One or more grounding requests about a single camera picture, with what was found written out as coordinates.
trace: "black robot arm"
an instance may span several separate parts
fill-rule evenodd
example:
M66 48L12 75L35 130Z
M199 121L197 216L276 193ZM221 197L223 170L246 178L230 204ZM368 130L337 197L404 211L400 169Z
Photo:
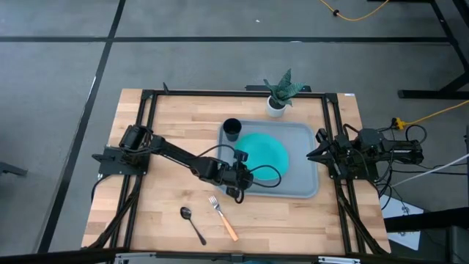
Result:
M355 139L340 133L330 142L324 128L319 129L316 150L306 157L329 168L330 176L338 180L375 180L378 161L400 161L403 164L420 164L424 156L417 140L387 140L383 133L371 128L358 131Z
M248 159L248 153L234 150L233 164L213 157L196 156L167 142L162 136L154 135L150 129L140 125L129 125L119 147L106 147L104 154L94 154L93 158L101 163L100 173L138 175L136 171L146 173L150 154L162 155L187 167L194 176L204 182L214 186L226 186L226 194L238 203L243 201L243 193L251 187L254 179L243 164Z

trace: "plastic tray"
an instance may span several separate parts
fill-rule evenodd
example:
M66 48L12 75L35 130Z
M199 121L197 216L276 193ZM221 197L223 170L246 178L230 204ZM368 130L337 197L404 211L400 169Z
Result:
M282 143L288 152L289 168L282 177L281 184L275 188L265 188L252 185L245 191L246 195L262 195L271 197L309 198L314 196L319 189L317 177L317 165L308 161L306 154L315 149L313 130L307 125L297 122L275 122L264 120L240 120L243 128L240 132L241 139L250 133L267 133ZM230 142L225 136L223 128L218 129L218 143L235 146L236 142ZM217 158L232 163L233 151L228 147L219 147ZM265 185L273 185L277 180L259 181Z

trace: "metal spoon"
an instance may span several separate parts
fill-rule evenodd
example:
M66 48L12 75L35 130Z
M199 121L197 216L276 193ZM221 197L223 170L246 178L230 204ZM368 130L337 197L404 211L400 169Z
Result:
M189 222L192 224L192 227L193 229L196 231L197 235L199 236L199 239L200 239L200 243L202 243L202 245L206 245L207 242L206 240L202 237L202 235L200 235L199 231L196 229L196 226L193 225L192 221L191 221L191 215L192 215L192 212L191 212L191 209L189 208L185 208L185 207L181 207L181 216L185 219L185 220L189 220Z

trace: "yellow cable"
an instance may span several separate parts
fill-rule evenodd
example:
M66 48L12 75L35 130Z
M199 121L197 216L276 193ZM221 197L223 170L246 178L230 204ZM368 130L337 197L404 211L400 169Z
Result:
M462 103L460 103L460 104L458 104L458 105L455 105L455 106L452 106L452 107L448 107L447 109L443 109L443 110L438 111L438 112L436 112L436 113L427 115L426 117L422 117L422 118L419 119L419 120L412 121L412 122L404 122L404 121L403 121L402 123L403 123L404 126L406 126L406 125L413 125L413 124L416 124L416 123L418 123L418 122L422 122L422 121L424 121L424 120L427 120L427 119L429 119L430 117L434 117L434 116L437 115L437 114L441 114L441 113L444 113L444 112L446 112L446 111L449 111L449 110L458 108L458 107L460 107L460 106L464 106L466 103L469 103L469 100L464 101L464 102L462 102Z
M332 8L328 3L326 3L324 0L320 0L323 4L325 4L326 7L329 8L330 11L332 11L332 13L335 11L334 8ZM385 4L387 4L389 2L389 0L386 0L384 3L382 3L377 9L371 11L368 15L364 15L362 16L361 18L346 18L344 17L343 15L341 15L339 12L337 13L337 16L342 18L342 19L345 19L346 21L352 21L352 22L355 22L355 21L360 21L362 19L365 19L365 18L368 18L370 15L373 15L376 13L376 11L378 11L379 9L381 9L381 7L384 7Z

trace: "potted plant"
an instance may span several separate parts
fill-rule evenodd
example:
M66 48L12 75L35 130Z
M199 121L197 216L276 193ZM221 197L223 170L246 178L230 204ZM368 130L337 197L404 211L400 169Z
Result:
M266 111L271 117L281 117L287 105L293 106L290 98L299 93L305 84L293 83L292 69L288 69L284 77L279 81L278 85L270 85L269 82L264 79L264 83L270 89L270 96L267 99Z

